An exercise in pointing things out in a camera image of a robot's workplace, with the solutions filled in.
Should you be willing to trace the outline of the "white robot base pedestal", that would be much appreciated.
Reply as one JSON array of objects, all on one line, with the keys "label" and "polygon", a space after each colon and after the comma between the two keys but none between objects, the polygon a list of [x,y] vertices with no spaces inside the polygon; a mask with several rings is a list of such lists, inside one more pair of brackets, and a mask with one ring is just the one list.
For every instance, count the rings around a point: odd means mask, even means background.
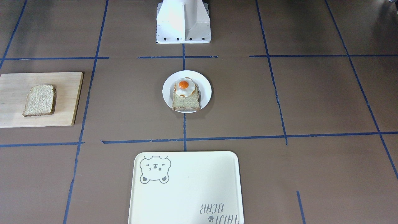
[{"label": "white robot base pedestal", "polygon": [[158,44],[211,42],[209,6],[202,0],[164,0],[157,5]]}]

